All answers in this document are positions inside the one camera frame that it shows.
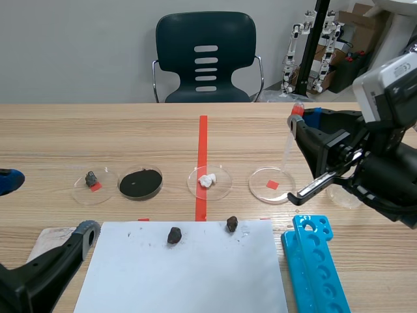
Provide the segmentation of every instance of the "gray wall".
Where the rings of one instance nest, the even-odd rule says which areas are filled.
[[[331,7],[348,5],[333,0]],[[272,85],[281,80],[292,24],[314,6],[314,0],[2,0],[0,103],[154,102],[156,24],[166,14],[200,10],[254,19],[257,54]],[[256,63],[236,71],[233,82],[256,93]],[[176,74],[158,71],[160,98],[178,85]]]

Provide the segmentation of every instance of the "white paper sheet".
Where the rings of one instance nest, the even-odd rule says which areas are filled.
[[[270,220],[104,223],[75,309],[91,312],[288,313]]]

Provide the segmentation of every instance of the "clear container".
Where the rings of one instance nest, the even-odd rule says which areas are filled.
[[[202,187],[198,179],[203,175],[214,174],[216,183],[210,187]],[[194,171],[188,176],[187,185],[190,192],[199,199],[219,200],[229,194],[232,188],[232,177],[222,165],[207,165],[200,168],[194,168]]]
[[[131,174],[135,174],[135,173],[138,173],[141,171],[147,171],[147,170],[153,170],[156,173],[158,173],[160,175],[160,183],[159,182],[155,183],[153,179],[148,180],[148,181],[144,180],[146,179],[146,177],[145,176],[142,177],[142,175],[131,175]],[[161,191],[162,182],[163,182],[162,172],[160,171],[159,168],[153,165],[149,165],[149,164],[142,164],[142,165],[132,166],[128,168],[127,170],[125,170],[121,174],[119,181],[117,182],[117,188],[126,199],[134,200],[134,201],[145,201],[145,200],[155,197],[159,193],[159,191]],[[146,185],[146,189],[147,189],[146,192],[144,190],[141,190],[141,186],[143,185]]]
[[[278,188],[268,187],[268,182],[278,183]],[[280,204],[288,201],[288,193],[295,192],[295,181],[286,171],[267,166],[259,168],[249,177],[249,189],[252,194],[263,202]]]
[[[85,176],[92,171],[97,181],[102,185],[96,191],[92,191],[85,183]],[[81,177],[74,183],[72,197],[80,204],[94,205],[105,202],[115,195],[117,190],[117,175],[109,168],[86,168],[81,172]]]
[[[356,166],[350,168],[349,171],[344,173],[343,177],[350,177],[353,175]],[[341,207],[346,207],[348,209],[355,209],[359,207],[362,202],[352,194],[349,194],[343,187],[339,185],[332,184],[326,189],[327,195],[329,198],[337,205]]]

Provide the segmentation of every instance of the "red tape line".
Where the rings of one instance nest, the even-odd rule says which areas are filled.
[[[207,189],[202,187],[198,179],[207,174],[207,115],[200,116],[198,135],[197,186],[195,190],[195,221],[207,220]]]

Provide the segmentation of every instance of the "metal chair leg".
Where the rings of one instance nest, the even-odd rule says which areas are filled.
[[[259,70],[261,71],[261,88],[260,88],[260,90],[259,90],[259,92],[258,92],[258,94],[256,95],[256,97],[255,97],[255,100],[254,100],[254,102],[257,102],[257,100],[258,100],[258,98],[259,98],[259,96],[261,95],[261,92],[262,92],[262,89],[263,89],[263,84],[264,84],[264,77],[263,77],[263,67],[262,67],[262,60],[261,60],[261,57],[259,57],[259,56],[257,56],[257,55],[255,55],[255,58],[256,59],[258,59],[258,62],[259,62]]]
[[[159,103],[158,93],[156,92],[156,79],[155,79],[155,64],[159,63],[158,60],[152,62],[152,84],[154,87],[154,96],[157,103]]]

